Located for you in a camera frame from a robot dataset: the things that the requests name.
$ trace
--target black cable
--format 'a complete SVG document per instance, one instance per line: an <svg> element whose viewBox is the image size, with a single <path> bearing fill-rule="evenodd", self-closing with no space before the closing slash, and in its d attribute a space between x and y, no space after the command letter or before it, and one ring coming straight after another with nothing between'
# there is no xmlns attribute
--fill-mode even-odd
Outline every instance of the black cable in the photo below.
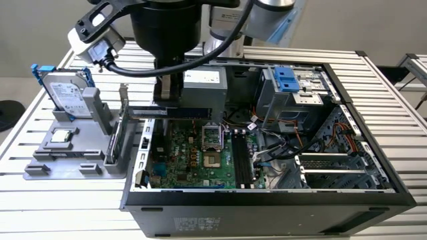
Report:
<svg viewBox="0 0 427 240"><path fill-rule="evenodd" d="M318 143L319 141L323 141L323 139L321 139L321 138L314 138L301 149L298 149L298 150L297 150L295 152L293 152L291 154L282 155L282 156L275 156L275 157L273 157L271 159L263 161L263 163L269 163L269 162L271 162L271 161L274 161L274 160L277 160L277 159L278 159L278 160L287 160L287 159L295 158L295 156L297 156L298 154L306 152L306 151L310 149L310 147L311 147L315 143Z"/></svg>
<svg viewBox="0 0 427 240"><path fill-rule="evenodd" d="M165 75L171 75L171 74L177 74L177 73L182 73L190 69L194 69L197 67L199 67L201 65L209 63L214 58L217 58L223 51L230 47L230 45L233 44L238 34L241 33L242 27L246 24L246 21L249 19L251 10L253 10L253 6L254 6L254 1L255 0L249 0L245 10L243 10L243 14L242 17L231 31L231 34L229 35L229 37L226 38L226 40L222 42L222 44L218 46L218 48L215 48L214 51L211 51L207 55L205 55L203 57L198 58L194 61L186 62L183 64L175 65L175 66L170 66L170 67L165 67L161 69L154 69L154 70L130 70L130 69L125 69L122 67L119 67L115 63L115 59L113 57L109 57L103 60L103 65L106 67L107 70L115 72L117 74L126 76L126 77L134 77L134 78L149 78L149 77L159 77L159 76L165 76Z"/></svg>
<svg viewBox="0 0 427 240"><path fill-rule="evenodd" d="M415 110L418 110L418 109L421 108L423 102L425 102L423 100L419 101L419 103L418 103L418 105L417 105L417 107L415 107Z"/></svg>
<svg viewBox="0 0 427 240"><path fill-rule="evenodd" d="M399 88L398 91L401 91L415 79L417 77L414 77L410 81L407 81L407 83Z"/></svg>

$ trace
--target sticker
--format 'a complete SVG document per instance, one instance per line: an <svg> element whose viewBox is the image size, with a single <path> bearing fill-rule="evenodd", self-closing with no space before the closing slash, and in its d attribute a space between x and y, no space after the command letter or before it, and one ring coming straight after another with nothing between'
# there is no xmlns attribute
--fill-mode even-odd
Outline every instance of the sticker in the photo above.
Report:
<svg viewBox="0 0 427 240"><path fill-rule="evenodd" d="M247 126L247 128L249 128L250 130L255 129L255 128L257 128L257 124L253 122L253 123Z"/></svg>
<svg viewBox="0 0 427 240"><path fill-rule="evenodd" d="M134 110L135 115L169 115L167 110Z"/></svg>
<svg viewBox="0 0 427 240"><path fill-rule="evenodd" d="M217 231L221 217L174 217L178 231Z"/></svg>
<svg viewBox="0 0 427 240"><path fill-rule="evenodd" d="M251 117L251 121L255 123L257 122L257 120L259 119L259 117L257 116L257 115L254 115L253 117Z"/></svg>
<svg viewBox="0 0 427 240"><path fill-rule="evenodd" d="M221 83L221 72L219 71L199 71L199 70L186 71L185 82L202 83L202 84L219 84Z"/></svg>
<svg viewBox="0 0 427 240"><path fill-rule="evenodd" d="M79 87L73 83L52 82L51 88L63 110L75 117L93 117Z"/></svg>
<svg viewBox="0 0 427 240"><path fill-rule="evenodd" d="M66 153L51 153L50 154L52 157L67 157Z"/></svg>

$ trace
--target connector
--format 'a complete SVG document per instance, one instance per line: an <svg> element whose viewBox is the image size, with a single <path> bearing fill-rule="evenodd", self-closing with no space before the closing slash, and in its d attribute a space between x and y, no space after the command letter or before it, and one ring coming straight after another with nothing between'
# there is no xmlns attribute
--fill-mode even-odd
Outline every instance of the connector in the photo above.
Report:
<svg viewBox="0 0 427 240"><path fill-rule="evenodd" d="M274 78L281 92L298 93L301 91L299 81L295 78L294 70L290 67L277 66L274 68Z"/></svg>
<svg viewBox="0 0 427 240"><path fill-rule="evenodd" d="M101 24L106 17L99 14L94 20L94 25ZM85 43L77 29L69 32L69 41L75 54L89 63L102 65L105 58L114 58L117 52L123 49L126 40L113 26L107 28L99 38L91 43Z"/></svg>

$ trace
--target aluminum table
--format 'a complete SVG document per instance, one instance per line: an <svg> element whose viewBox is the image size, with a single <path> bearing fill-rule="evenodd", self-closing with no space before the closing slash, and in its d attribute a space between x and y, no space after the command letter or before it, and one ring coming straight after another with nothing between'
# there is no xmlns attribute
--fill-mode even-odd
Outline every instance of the aluminum table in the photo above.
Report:
<svg viewBox="0 0 427 240"><path fill-rule="evenodd" d="M199 56L202 48L195 48L190 54ZM249 59L331 64L419 204L403 214L359 232L351 240L427 239L427 123L370 58L355 51L255 46L245 47L245 55ZM119 56L117 63L121 67L154 67L154 57L133 41L129 41ZM67 68L82 68L86 65L73 51L60 63L60 67ZM98 73L95 69L93 75L102 92L101 98L111 109L121 106L121 83L129 84L131 105L150 104L154 78L129 78L109 71ZM125 179L23 179L24 167L31 162L32 153L54 121L52 109L54 104L42 90L0 146L0 233L4 233L0 239L145 239L131 214L119 210ZM139 137L141 135L135 137L134 146L139 145ZM134 147L133 157L137 155L138 147Z"/></svg>

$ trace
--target expansion slot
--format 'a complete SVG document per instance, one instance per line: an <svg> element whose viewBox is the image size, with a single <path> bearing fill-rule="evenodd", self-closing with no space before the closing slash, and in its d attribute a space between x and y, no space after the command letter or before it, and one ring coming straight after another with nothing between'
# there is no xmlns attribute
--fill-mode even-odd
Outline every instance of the expansion slot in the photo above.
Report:
<svg viewBox="0 0 427 240"><path fill-rule="evenodd" d="M250 162L250 154L249 154L245 132L233 133L231 147L233 147L237 187L242 189L249 189L251 188L251 184L254 183L254 181L253 181L251 162Z"/></svg>

